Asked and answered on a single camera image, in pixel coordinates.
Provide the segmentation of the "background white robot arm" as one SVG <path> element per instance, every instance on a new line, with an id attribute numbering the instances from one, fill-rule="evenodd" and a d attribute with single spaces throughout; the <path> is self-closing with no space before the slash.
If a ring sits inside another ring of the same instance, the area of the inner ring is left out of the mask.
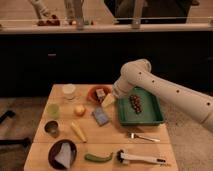
<path id="1" fill-rule="evenodd" d="M 43 0 L 28 0 L 33 6 L 35 13 L 39 19 L 42 17 L 49 17 L 51 15 L 50 10 L 46 7 Z"/>

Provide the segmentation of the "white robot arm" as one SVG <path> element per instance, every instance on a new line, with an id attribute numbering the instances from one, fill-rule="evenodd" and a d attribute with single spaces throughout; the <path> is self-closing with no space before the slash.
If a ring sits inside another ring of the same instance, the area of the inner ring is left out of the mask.
<path id="1" fill-rule="evenodd" d="M 139 59 L 125 63 L 120 77 L 108 95 L 116 101 L 129 94 L 134 87 L 141 87 L 160 99 L 175 105 L 197 123 L 213 133 L 213 97 L 159 78 L 151 73 L 151 63 Z"/>

